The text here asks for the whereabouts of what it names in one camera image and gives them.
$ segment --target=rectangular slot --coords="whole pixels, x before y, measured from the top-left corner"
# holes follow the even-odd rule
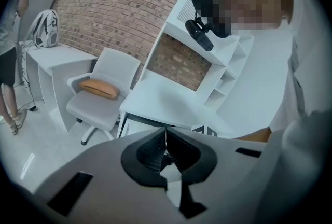
[[[77,173],[47,205],[63,216],[67,216],[81,196],[93,176],[84,172]]]
[[[239,40],[239,44],[241,45],[246,55],[249,55],[253,43],[254,43],[254,36],[252,35],[242,36]]]
[[[228,67],[231,69],[232,73],[239,77],[247,57],[239,56],[239,55],[233,55],[232,59],[229,61]]]
[[[242,46],[240,44],[237,45],[234,51],[234,55],[240,56],[240,57],[246,57],[246,53],[242,49]]]
[[[225,95],[214,89],[204,104],[207,108],[211,110],[217,110],[224,101],[224,99]]]
[[[218,82],[218,85],[216,86],[216,90],[227,96],[234,87],[235,82],[235,76],[230,71],[225,70],[220,81]]]
[[[259,158],[260,154],[261,154],[261,151],[247,149],[247,148],[243,148],[243,147],[238,148],[237,150],[235,150],[235,152],[244,154],[246,156],[254,157],[254,158]]]

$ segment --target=white floor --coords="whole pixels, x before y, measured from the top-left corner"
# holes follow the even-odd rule
[[[18,108],[32,98],[22,86],[15,87]],[[24,108],[29,109],[33,103]],[[8,177],[34,192],[55,170],[78,156],[84,150],[108,140],[103,131],[96,130],[86,146],[80,144],[89,126],[76,123],[69,133],[57,128],[46,112],[43,101],[37,101],[38,111],[27,112],[23,127],[15,136],[7,124],[0,125],[0,160]],[[116,125],[111,133],[117,134]],[[24,175],[23,168],[34,156]]]

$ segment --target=white office chair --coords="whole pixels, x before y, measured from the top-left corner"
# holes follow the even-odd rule
[[[110,140],[114,139],[110,130],[119,117],[120,105],[130,92],[131,83],[140,63],[138,59],[126,53],[104,48],[92,73],[71,77],[67,81],[75,94],[67,104],[67,111],[91,125],[82,138],[82,145],[87,144],[95,128],[103,130]],[[89,78],[115,85],[120,90],[120,96],[116,100],[110,100],[81,90],[79,83]]]

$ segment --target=brick wall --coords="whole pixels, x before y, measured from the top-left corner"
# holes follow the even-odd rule
[[[210,67],[204,57],[162,34],[147,68],[196,91]]]
[[[128,53],[142,62],[137,80],[176,1],[56,0],[53,8],[60,17],[61,42],[95,55],[104,47]]]

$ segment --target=white shirt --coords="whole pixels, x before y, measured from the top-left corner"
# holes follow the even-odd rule
[[[293,0],[293,50],[283,101],[270,128],[285,129],[313,111],[332,108],[331,24],[318,0]]]

